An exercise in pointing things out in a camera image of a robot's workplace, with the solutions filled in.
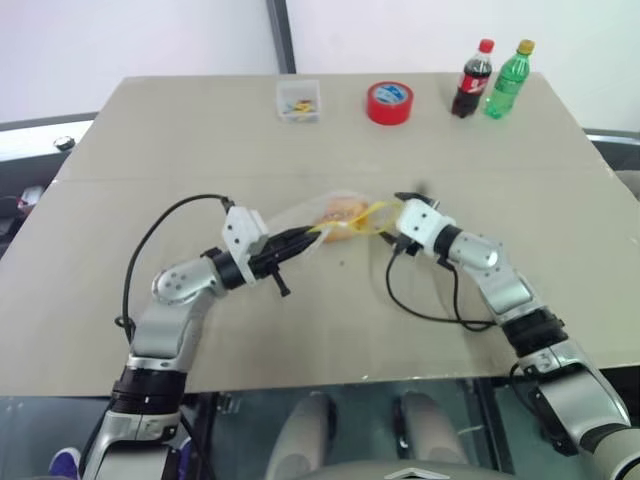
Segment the coca-cola bottle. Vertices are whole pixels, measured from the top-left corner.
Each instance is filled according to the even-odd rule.
[[[489,54],[493,50],[493,40],[483,38],[478,52],[464,66],[464,73],[458,82],[458,93],[453,99],[451,113],[464,118],[478,108],[480,97],[491,75]]]

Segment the plastic bottle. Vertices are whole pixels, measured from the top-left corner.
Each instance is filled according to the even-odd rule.
[[[489,54],[493,50],[493,40],[483,38],[478,52],[464,66],[464,73],[458,82],[458,93],[453,99],[451,113],[464,118],[478,108],[480,97],[491,75]]]
[[[493,92],[487,98],[485,113],[490,117],[501,118],[513,108],[522,84],[529,76],[529,55],[534,46],[533,41],[522,40],[516,54],[500,69]]]

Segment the blue shoe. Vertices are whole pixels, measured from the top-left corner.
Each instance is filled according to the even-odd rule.
[[[180,463],[178,464],[178,480],[187,478],[189,468],[189,457],[191,456],[191,437],[187,437],[180,445]]]
[[[78,465],[80,464],[80,452],[77,448],[63,448],[57,452],[49,464],[49,475],[52,477],[65,477],[71,480],[80,480]]]

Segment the beige table surface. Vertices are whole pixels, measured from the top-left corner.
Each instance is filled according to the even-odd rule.
[[[639,363],[640,208],[546,82],[533,75],[504,121],[460,120],[446,112],[455,75],[387,76],[416,101],[410,122],[385,128],[362,111],[383,78],[320,77],[315,125],[278,121],[271,77],[125,81],[0,261],[0,394],[107,394],[127,352],[112,323],[127,260],[169,204],[203,192],[269,220],[336,189],[389,198],[428,182],[442,211],[505,242],[598,366]],[[221,245],[222,221],[205,201],[158,230],[134,317],[155,272]],[[389,253],[375,237],[328,245],[283,266],[285,299],[272,281],[231,292],[208,317],[189,389],[504,374],[514,354],[497,329],[471,334],[390,302]],[[451,315],[451,277],[425,257],[403,259],[393,280],[416,309]],[[466,278],[462,297],[464,316],[486,315]]]

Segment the white wall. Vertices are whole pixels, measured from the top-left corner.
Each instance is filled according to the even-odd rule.
[[[461,71],[482,37],[496,69],[522,38],[583,127],[640,130],[638,0],[288,0],[300,73]]]
[[[277,71],[265,0],[0,0],[0,123],[97,111],[125,76]]]

